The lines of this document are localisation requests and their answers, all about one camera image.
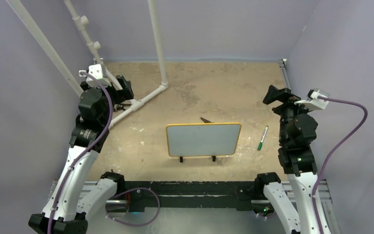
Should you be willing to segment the green whiteboard marker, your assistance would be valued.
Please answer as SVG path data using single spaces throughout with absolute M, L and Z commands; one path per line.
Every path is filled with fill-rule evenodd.
M 266 126 L 265 129 L 264 129 L 263 135 L 262 135 L 262 137 L 261 137 L 261 139 L 259 141 L 258 147 L 257 147 L 258 151 L 260 151 L 262 149 L 262 146 L 263 146 L 265 137 L 267 135 L 268 129 L 269 129 L 269 126 Z

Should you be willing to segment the yellow framed whiteboard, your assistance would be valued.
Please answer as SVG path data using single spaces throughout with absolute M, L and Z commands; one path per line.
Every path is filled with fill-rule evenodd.
M 169 124 L 168 155 L 181 163 L 185 157 L 202 156 L 210 156 L 215 162 L 218 156 L 235 154 L 241 129 L 238 122 Z

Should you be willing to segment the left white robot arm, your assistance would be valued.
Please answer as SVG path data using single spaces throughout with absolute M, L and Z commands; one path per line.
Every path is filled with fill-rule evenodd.
M 124 177 L 115 172 L 101 176 L 95 190 L 80 201 L 86 177 L 99 156 L 109 134 L 116 105 L 134 97 L 131 82 L 116 76 L 122 86 L 116 89 L 109 81 L 81 71 L 86 81 L 78 104 L 79 114 L 71 133 L 68 156 L 61 176 L 48 203 L 32 214 L 28 225 L 38 234 L 84 234 L 89 219 L 109 197 L 121 199 L 126 192 Z

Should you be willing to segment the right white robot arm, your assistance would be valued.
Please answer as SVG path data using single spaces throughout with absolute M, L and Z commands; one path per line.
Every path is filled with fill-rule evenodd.
M 309 112 L 324 110 L 329 103 L 326 98 L 327 93 L 312 89 L 308 99 L 303 100 L 289 88 L 270 85 L 263 99 L 266 105 L 281 102 L 272 109 L 280 116 L 278 159 L 295 201 L 290 200 L 276 173 L 257 175 L 254 192 L 270 203 L 262 211 L 265 218 L 276 215 L 288 234 L 331 233 L 318 192 L 318 168 L 310 147 L 317 138 L 318 123 Z

